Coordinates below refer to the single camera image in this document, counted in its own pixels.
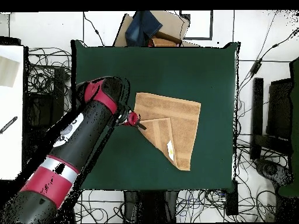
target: black chair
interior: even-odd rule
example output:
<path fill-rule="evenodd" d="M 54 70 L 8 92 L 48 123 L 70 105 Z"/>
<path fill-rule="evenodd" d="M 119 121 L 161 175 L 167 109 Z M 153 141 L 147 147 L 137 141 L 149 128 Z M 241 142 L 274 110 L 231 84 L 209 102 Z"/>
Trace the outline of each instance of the black chair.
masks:
<path fill-rule="evenodd" d="M 263 78 L 253 80 L 252 92 L 252 133 L 250 159 L 256 165 L 256 171 L 269 179 L 276 195 L 276 222 L 299 221 L 299 199 L 287 198 L 279 195 L 281 186 L 293 181 L 291 169 L 278 163 L 262 159 L 262 149 L 268 149 L 287 156 L 288 165 L 291 165 L 291 100 L 290 92 L 293 82 L 290 78 L 272 82 L 269 88 L 269 110 L 266 134 L 263 128 Z"/>

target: silver band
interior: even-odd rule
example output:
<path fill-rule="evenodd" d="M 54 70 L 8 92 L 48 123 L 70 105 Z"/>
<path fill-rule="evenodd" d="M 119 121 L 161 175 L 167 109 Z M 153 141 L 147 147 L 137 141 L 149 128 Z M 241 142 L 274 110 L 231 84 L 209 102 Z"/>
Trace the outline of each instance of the silver band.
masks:
<path fill-rule="evenodd" d="M 51 171 L 55 171 L 55 169 L 61 164 L 61 162 L 46 157 L 45 161 L 40 165 L 46 169 L 49 169 Z M 75 171 L 73 171 L 70 167 L 68 167 L 67 165 L 64 166 L 63 171 L 61 174 L 59 174 L 60 176 L 62 176 L 63 178 L 65 178 L 66 180 L 68 180 L 69 182 L 73 183 L 77 177 L 77 173 Z"/>

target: white floor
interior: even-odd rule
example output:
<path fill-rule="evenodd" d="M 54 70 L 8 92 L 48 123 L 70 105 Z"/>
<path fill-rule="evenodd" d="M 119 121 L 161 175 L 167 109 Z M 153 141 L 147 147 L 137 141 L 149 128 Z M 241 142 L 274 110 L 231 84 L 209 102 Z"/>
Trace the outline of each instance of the white floor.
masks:
<path fill-rule="evenodd" d="M 119 25 L 125 12 L 86 12 L 86 17 L 90 19 L 98 29 L 103 42 L 106 46 L 111 46 L 119 29 Z M 213 21 L 213 39 L 211 41 L 192 41 L 192 43 L 200 44 L 206 47 L 223 47 L 232 41 L 241 42 L 239 53 L 239 81 L 242 82 L 246 74 L 250 70 L 252 64 L 257 59 L 258 54 L 263 46 L 268 27 L 273 19 L 275 10 L 214 10 Z M 289 10 L 280 10 L 276 13 L 273 24 L 270 28 L 267 40 L 261 54 L 266 52 L 272 45 L 286 39 L 291 32 L 299 27 L 298 16 L 295 12 Z M 192 23 L 195 25 L 206 25 L 206 23 Z M 94 32 L 92 26 L 84 21 L 82 12 L 39 12 L 39 13 L 13 13 L 11 14 L 10 23 L 8 16 L 0 14 L 0 36 L 17 37 L 21 39 L 22 44 L 33 47 L 57 47 L 71 52 L 70 40 L 83 40 L 88 46 L 101 46 L 100 40 Z M 289 39 L 282 45 L 272 49 L 263 58 L 262 66 L 255 77 L 264 79 L 264 101 L 268 101 L 269 85 L 271 81 L 289 78 L 289 62 L 299 56 L 298 36 Z M 251 108 L 251 91 L 252 81 L 250 81 L 242 90 L 240 97 L 245 102 L 245 111 Z M 267 104 L 264 105 L 264 116 L 266 116 Z M 242 126 L 242 134 L 250 133 L 251 112 L 247 112 L 240 119 Z M 266 117 L 264 118 L 264 132 L 266 128 Z M 248 136 L 241 136 L 240 139 L 249 141 Z M 257 193 L 263 190 L 273 191 L 273 187 L 268 180 L 263 179 L 257 174 L 252 167 L 240 169 L 239 175 L 243 181 L 247 183 L 251 189 L 252 196 L 255 198 Z M 189 198 L 189 192 L 181 191 L 181 198 Z M 90 191 L 83 193 L 83 200 L 88 200 Z M 249 197 L 249 190 L 244 183 L 239 185 L 239 200 Z M 113 216 L 113 207 L 119 207 L 120 201 L 123 201 L 123 193 L 121 191 L 93 191 L 90 200 L 92 201 L 116 201 L 111 202 L 91 202 L 91 208 L 103 208 L 107 211 L 108 216 Z M 275 205 L 275 198 L 270 193 L 263 193 L 259 200 L 264 204 Z M 250 209 L 252 200 L 242 201 L 239 210 Z M 80 205 L 75 207 L 77 212 L 80 211 Z M 194 207 L 193 216 L 199 212 L 200 207 Z M 178 222 L 190 222 L 189 213 L 177 216 Z M 103 211 L 97 210 L 94 213 L 96 219 L 105 222 L 107 216 Z M 242 215 L 246 221 L 254 221 L 252 215 Z M 222 222 L 223 218 L 216 209 L 205 209 L 200 218 L 201 222 Z M 109 223 L 121 222 L 118 217 L 112 218 Z M 86 216 L 82 220 L 83 223 L 94 223 L 90 216 Z"/>

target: towel fold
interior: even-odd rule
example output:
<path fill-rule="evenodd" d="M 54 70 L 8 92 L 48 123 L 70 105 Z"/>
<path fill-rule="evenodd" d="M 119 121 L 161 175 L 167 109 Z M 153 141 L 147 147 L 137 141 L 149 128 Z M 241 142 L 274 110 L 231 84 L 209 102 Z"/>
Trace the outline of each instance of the towel fold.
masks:
<path fill-rule="evenodd" d="M 179 170 L 190 170 L 200 107 L 194 101 L 136 94 L 134 111 L 147 128 L 141 133 Z"/>

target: white label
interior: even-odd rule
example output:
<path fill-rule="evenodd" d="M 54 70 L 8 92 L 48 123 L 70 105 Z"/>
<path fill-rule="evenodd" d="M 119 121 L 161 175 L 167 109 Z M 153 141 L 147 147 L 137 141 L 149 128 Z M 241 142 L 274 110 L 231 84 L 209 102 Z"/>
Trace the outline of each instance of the white label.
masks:
<path fill-rule="evenodd" d="M 65 144 L 71 135 L 75 132 L 75 130 L 79 127 L 81 122 L 83 121 L 83 114 L 80 113 L 77 118 L 69 125 L 66 129 L 60 132 L 60 137 L 57 139 L 56 143 L 53 147 L 58 147 L 62 144 Z"/>
<path fill-rule="evenodd" d="M 168 148 L 168 155 L 169 155 L 169 157 L 172 159 L 172 161 L 173 161 L 173 156 L 174 156 L 174 154 L 173 154 L 173 147 L 172 147 L 172 143 L 171 143 L 171 141 L 169 141 L 168 142 L 168 144 L 167 144 L 167 148 Z"/>

